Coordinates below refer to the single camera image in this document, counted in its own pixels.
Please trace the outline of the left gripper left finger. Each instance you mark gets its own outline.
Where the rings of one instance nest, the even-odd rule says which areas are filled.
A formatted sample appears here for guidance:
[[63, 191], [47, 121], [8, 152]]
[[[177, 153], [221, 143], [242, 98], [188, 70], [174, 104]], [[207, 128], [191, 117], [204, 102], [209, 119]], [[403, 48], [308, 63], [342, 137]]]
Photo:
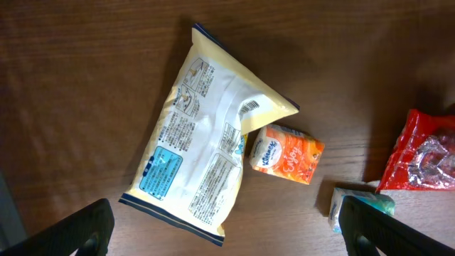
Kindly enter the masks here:
[[101, 198], [4, 250], [1, 256], [105, 256], [113, 229], [111, 205]]

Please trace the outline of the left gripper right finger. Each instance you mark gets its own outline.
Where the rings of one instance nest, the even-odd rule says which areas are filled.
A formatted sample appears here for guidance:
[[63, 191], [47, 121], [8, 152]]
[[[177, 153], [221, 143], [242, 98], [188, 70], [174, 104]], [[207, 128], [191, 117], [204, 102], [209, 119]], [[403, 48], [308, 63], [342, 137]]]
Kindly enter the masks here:
[[454, 255], [448, 247], [353, 196], [341, 205], [340, 223], [347, 252], [354, 255]]

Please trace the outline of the teal tissue pack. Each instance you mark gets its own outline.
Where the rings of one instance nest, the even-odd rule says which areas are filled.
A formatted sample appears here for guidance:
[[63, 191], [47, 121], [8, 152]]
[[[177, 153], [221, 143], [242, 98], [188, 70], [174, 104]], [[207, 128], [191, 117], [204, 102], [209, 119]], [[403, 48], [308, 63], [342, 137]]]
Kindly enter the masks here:
[[331, 199], [330, 212], [328, 215], [328, 223], [335, 233], [341, 233], [339, 215], [345, 196], [353, 196], [389, 216], [393, 216], [395, 214], [395, 202], [389, 196], [366, 191], [354, 191], [345, 188], [334, 188]]

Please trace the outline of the red snack bag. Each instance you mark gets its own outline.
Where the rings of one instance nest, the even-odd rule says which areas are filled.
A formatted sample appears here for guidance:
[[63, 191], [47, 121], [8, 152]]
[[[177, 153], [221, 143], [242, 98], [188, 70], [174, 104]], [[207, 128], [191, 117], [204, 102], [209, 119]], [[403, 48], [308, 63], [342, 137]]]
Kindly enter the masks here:
[[454, 116], [410, 110], [376, 191], [453, 191]]

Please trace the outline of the cream noodle packet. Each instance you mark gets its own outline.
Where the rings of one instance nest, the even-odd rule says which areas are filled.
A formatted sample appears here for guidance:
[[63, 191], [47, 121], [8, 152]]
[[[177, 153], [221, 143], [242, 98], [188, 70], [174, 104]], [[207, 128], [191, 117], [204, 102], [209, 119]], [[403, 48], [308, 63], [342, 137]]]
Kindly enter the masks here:
[[299, 109], [200, 24], [192, 27], [191, 38], [134, 180], [119, 200], [222, 245], [248, 134]]

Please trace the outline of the orange tissue pack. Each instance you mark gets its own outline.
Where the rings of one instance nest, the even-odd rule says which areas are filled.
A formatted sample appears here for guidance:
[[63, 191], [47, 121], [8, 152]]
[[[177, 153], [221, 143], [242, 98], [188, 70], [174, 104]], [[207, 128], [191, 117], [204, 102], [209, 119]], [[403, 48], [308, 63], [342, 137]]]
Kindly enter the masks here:
[[276, 124], [261, 128], [250, 153], [250, 165], [272, 176], [310, 184], [325, 144]]

